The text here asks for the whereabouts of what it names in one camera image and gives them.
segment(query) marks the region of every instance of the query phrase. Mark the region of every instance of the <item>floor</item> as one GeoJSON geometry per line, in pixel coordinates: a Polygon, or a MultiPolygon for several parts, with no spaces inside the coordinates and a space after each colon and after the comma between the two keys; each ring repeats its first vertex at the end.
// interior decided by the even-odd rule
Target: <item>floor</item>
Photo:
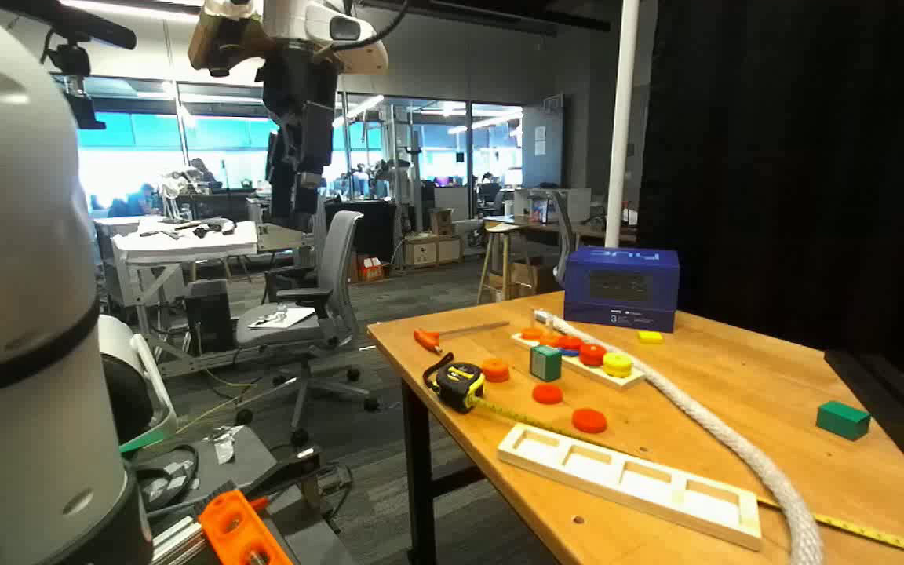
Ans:
{"type": "MultiPolygon", "coordinates": [[[[455,266],[429,266],[392,273],[377,284],[350,285],[350,301],[361,323],[394,321],[410,315],[450,312],[478,304],[480,262],[455,266]]],[[[232,284],[232,308],[256,299],[256,275],[232,284]]],[[[407,488],[406,488],[406,442],[397,376],[361,337],[358,348],[332,358],[335,365],[358,365],[361,382],[379,399],[379,411],[367,416],[361,404],[313,399],[307,411],[312,442],[319,450],[325,469],[350,473],[332,525],[358,561],[394,565],[407,561],[407,488]]],[[[171,380],[180,411],[205,411],[216,401],[210,376],[171,380]]],[[[289,450],[289,404],[272,401],[254,411],[256,436],[272,450],[289,450]]],[[[464,461],[464,452],[433,427],[433,465],[464,461]]],[[[516,516],[500,494],[480,480],[458,494],[436,498],[439,561],[554,561],[529,527],[516,516]]]]}

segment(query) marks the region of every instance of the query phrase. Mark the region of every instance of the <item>white robot body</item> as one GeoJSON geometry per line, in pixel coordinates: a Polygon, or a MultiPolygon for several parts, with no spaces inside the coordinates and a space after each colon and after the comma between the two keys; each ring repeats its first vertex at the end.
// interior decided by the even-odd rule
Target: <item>white robot body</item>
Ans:
{"type": "Polygon", "coordinates": [[[147,544],[94,323],[74,124],[0,27],[0,561],[81,561],[94,540],[147,544]]]}

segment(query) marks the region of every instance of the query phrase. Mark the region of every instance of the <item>orange object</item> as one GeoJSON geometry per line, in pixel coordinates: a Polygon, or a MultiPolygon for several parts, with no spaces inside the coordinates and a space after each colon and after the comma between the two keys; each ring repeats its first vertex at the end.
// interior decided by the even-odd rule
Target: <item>orange object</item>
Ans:
{"type": "Polygon", "coordinates": [[[439,332],[425,332],[425,329],[417,329],[417,332],[413,332],[413,342],[417,342],[422,348],[433,352],[433,356],[442,356],[442,337],[439,337],[439,332]]]}
{"type": "Polygon", "coordinates": [[[580,352],[577,352],[580,365],[588,368],[601,368],[601,358],[606,358],[606,348],[601,344],[593,344],[593,342],[583,342],[580,352]]]}
{"type": "Polygon", "coordinates": [[[563,332],[548,329],[548,332],[539,337],[539,344],[560,348],[563,338],[564,338],[563,332]]]}
{"type": "Polygon", "coordinates": [[[583,344],[583,342],[580,342],[577,337],[563,337],[563,338],[560,338],[560,348],[563,348],[564,356],[577,356],[580,344],[583,344]]]}
{"type": "Polygon", "coordinates": [[[222,565],[291,565],[289,554],[238,490],[219,494],[205,507],[200,531],[222,565]]]}
{"type": "Polygon", "coordinates": [[[571,424],[583,432],[601,432],[606,431],[606,416],[601,411],[593,411],[593,407],[577,407],[571,416],[571,424]]]}
{"type": "Polygon", "coordinates": [[[485,382],[504,382],[504,380],[510,380],[507,361],[503,361],[503,358],[485,358],[485,361],[480,365],[480,372],[482,372],[485,382]]]}
{"type": "Polygon", "coordinates": [[[543,338],[543,326],[529,323],[529,326],[522,326],[522,338],[543,338]]]}
{"type": "Polygon", "coordinates": [[[538,399],[539,404],[554,404],[554,401],[564,399],[564,391],[563,391],[560,386],[553,386],[553,382],[539,382],[539,386],[533,386],[533,399],[538,399]]]}

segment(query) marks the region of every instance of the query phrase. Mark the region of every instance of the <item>blue box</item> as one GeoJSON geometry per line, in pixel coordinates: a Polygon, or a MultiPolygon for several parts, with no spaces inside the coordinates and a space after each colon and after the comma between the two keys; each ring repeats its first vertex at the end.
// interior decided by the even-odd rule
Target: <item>blue box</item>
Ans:
{"type": "Polygon", "coordinates": [[[665,248],[577,248],[564,270],[564,316],[672,332],[678,270],[665,248]]]}

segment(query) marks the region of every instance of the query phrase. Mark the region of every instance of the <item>table leg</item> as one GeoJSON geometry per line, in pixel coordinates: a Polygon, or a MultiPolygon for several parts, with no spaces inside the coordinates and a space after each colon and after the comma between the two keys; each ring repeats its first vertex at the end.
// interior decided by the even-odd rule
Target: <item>table leg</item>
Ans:
{"type": "Polygon", "coordinates": [[[410,501],[410,561],[433,565],[433,496],[429,496],[429,424],[428,407],[410,386],[401,382],[401,432],[407,458],[407,501],[410,501]]]}

